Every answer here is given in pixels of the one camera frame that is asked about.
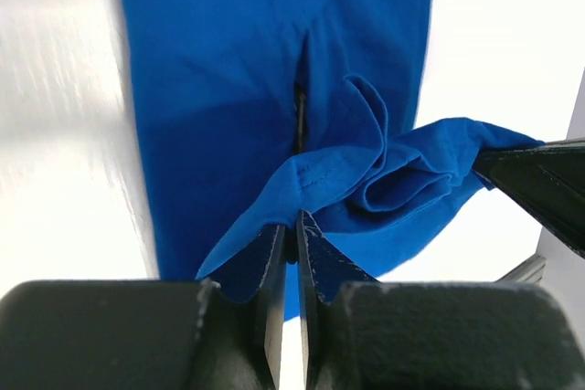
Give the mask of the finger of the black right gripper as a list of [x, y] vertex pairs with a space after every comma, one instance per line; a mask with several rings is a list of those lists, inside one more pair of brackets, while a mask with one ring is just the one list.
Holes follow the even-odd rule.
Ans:
[[484, 150], [473, 171], [584, 256], [584, 140]]

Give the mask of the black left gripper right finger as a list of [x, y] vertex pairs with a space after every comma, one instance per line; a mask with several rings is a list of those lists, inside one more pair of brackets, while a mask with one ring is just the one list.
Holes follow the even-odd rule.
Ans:
[[559, 305], [521, 282], [383, 283], [297, 219], [309, 389], [575, 389]]

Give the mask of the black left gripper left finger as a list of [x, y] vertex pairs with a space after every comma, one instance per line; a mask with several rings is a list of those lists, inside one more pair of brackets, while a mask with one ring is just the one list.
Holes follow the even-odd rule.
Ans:
[[43, 280], [1, 301], [4, 389], [274, 389], [285, 229], [207, 278]]

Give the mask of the blue printed t-shirt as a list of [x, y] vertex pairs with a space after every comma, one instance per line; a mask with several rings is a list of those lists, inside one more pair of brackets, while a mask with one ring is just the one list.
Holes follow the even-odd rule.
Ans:
[[379, 276], [479, 190], [467, 118], [416, 127], [431, 0], [122, 0], [164, 280], [205, 277], [268, 224], [312, 214]]

